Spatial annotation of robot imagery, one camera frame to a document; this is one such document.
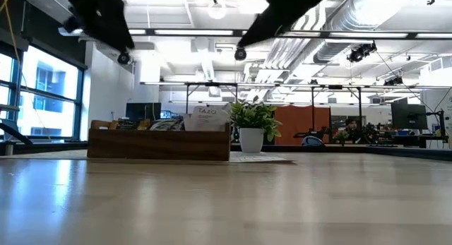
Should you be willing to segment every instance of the white flower pot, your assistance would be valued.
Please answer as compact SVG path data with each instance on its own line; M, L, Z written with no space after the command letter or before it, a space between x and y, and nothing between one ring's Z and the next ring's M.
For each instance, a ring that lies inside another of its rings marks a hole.
M263 144L263 129L240 129L240 146L244 153L259 153Z

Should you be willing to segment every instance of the wooden box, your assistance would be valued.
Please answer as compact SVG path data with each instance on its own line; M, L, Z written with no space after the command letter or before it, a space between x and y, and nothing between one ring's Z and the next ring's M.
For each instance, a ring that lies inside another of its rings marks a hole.
M230 126L222 132L138 131L100 129L110 123L93 121L88 157L147 160L229 161Z

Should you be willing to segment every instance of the orange wall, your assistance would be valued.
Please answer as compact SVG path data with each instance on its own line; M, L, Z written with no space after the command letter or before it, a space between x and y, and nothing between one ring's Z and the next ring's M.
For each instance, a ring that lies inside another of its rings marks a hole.
M315 131L322 126L330 127L330 108L315 107ZM308 132L312 127L312 107L278 107L275 111L276 119L282 122L279 126L281 137L275 139L276 145L301 145L302 138L293 138L296 133Z

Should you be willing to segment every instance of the white paper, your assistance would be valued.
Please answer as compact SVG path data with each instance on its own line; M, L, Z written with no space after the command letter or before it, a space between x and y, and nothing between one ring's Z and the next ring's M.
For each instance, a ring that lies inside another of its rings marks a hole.
M184 117L186 131L224 131L229 115L224 107L195 107L191 117Z

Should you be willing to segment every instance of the spotlight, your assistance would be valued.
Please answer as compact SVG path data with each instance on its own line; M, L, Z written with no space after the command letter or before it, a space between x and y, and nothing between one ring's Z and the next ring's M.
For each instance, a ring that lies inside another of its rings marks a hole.
M402 85L403 84L403 79L401 76L398 76L396 78L387 80L384 82L384 86L396 86L396 85Z
M361 44L358 48L353 48L347 60L350 62L360 62L377 50L375 41L372 44Z

